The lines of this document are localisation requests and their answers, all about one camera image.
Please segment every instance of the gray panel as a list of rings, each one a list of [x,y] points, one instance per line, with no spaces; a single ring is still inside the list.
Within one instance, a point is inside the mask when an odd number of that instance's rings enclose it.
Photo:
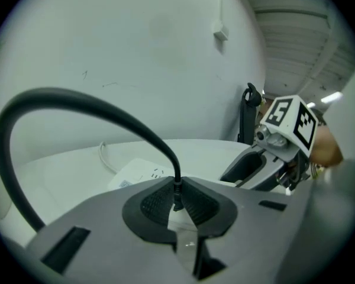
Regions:
[[[278,225],[283,212],[259,205],[263,200],[288,205],[291,197],[261,191],[232,188],[218,188],[211,182],[195,178],[200,184],[221,193],[237,206],[238,217],[226,234],[219,238],[207,239],[210,254],[227,266],[232,266],[254,252],[255,246],[269,239],[270,231]]]
[[[73,226],[91,230],[64,275],[80,283],[190,283],[195,279],[180,264],[172,246],[147,243],[122,219],[122,207],[156,179],[94,196],[43,228],[27,249],[42,258]]]
[[[208,240],[209,252],[213,256],[234,259],[228,253],[237,251],[241,251],[244,255],[237,261],[232,261],[230,268],[208,278],[206,283],[275,283],[279,266],[305,215],[311,188],[310,182],[298,185],[286,210],[276,219],[275,224],[270,222],[264,234],[256,237],[248,235],[248,240],[237,241],[238,227],[250,228],[255,222],[255,220],[247,220],[247,223],[239,223],[237,220],[228,234],[222,238],[221,244]]]

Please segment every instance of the black hose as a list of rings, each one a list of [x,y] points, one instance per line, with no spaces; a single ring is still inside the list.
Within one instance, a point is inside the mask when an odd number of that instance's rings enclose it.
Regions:
[[[59,88],[39,88],[12,98],[0,113],[0,176],[5,189],[25,220],[39,231],[44,222],[27,201],[17,181],[11,160],[10,139],[13,126],[24,114],[37,109],[66,109],[91,115],[120,125],[159,149],[171,161],[175,182],[180,182],[180,164],[170,147],[151,129],[125,111],[95,97]]]

